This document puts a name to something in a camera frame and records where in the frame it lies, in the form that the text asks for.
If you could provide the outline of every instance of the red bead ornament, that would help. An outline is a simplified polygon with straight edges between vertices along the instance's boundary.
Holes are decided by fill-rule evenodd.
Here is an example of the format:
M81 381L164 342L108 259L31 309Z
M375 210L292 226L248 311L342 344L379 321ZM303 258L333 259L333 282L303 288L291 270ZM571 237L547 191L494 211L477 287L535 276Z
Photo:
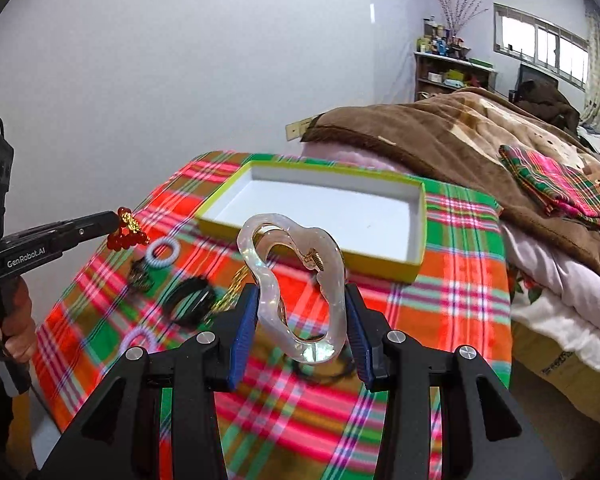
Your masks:
M120 224L115 233L107 236L107 247L112 251L129 249L138 244L148 245L149 237L142 231L138 220L133 216L131 209L120 207L118 209Z

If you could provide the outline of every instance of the human hand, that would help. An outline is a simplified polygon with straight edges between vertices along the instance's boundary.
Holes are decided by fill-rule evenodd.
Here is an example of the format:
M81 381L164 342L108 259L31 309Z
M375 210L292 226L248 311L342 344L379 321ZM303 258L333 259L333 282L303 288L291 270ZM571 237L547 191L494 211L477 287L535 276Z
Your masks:
M13 293L14 310L2 322L2 334L9 337L6 349L19 363L26 363L32 357L37 347L36 324L31 318L31 298L27 283L17 277Z

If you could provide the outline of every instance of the red plaid fabric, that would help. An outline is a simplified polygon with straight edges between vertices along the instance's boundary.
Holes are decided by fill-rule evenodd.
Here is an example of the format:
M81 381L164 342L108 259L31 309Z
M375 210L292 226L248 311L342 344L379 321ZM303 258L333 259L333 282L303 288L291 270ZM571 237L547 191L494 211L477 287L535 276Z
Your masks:
M40 348L34 357L40 385L62 428L116 361L122 338L130 330L138 326L150 330L158 350L174 348L191 337L191 332L170 324L160 313L161 301L177 283L201 273L220 293L231 283L242 266L235 246L199 236L192 216L241 165L255 159L289 160L275 155L207 153L141 204L137 215L149 236L175 236L182 246L156 290L147 295L126 290L130 263L142 256L143 248L113 253L101 247L62 295L38 330ZM350 280L360 288L366 305L384 313L391 327L432 348L451 351L470 344L508 384L512 339L498 205L465 188L423 182L428 234L416 282L408 285L355 275ZM272 270L280 283L289 325L304 336L323 330L328 307L312 274L281 262ZM133 343L142 344L142 339ZM319 370L323 374L337 371L337 364ZM162 398L160 468L164 480L171 479L170 393L164 390ZM442 426L436 390L431 398L430 471L432 478L438 478ZM216 394L229 476L239 480L371 479L386 400L386 393L369 393L357 377L333 386L308 384L256 330L243 382L232 394Z

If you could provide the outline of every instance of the small ring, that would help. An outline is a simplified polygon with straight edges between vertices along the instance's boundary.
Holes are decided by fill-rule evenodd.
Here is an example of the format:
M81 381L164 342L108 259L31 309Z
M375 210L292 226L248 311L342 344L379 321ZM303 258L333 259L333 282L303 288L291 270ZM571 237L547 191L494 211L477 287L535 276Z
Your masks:
M166 246L171 249L171 254L166 258L157 258L154 255L158 247ZM163 269L172 265L180 254L180 243L174 237L163 236L149 244L144 255L144 262L152 269Z
M148 328L145 328L143 326L136 326L135 328L131 329L131 332L126 334L124 336L124 338L122 339L122 341L120 342L120 348L118 351L119 355L122 355L127 350L129 350L131 342L138 336L144 336L144 338L146 339L146 345L148 346L148 348L145 348L145 349L146 349L147 353L153 354L155 351L157 351L158 343L155 340L154 333L151 332L151 330L149 330Z

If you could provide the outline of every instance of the white bedsheet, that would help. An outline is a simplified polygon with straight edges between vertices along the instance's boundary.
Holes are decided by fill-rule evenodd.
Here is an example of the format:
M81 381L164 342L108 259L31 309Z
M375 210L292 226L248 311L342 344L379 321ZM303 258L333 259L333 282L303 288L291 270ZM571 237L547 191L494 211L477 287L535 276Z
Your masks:
M500 223L500 231L509 263L600 329L600 276L506 222Z
M600 329L565 305L557 294L545 289L533 303L511 303L511 319L557 342L567 352L575 352L588 367L600 372Z

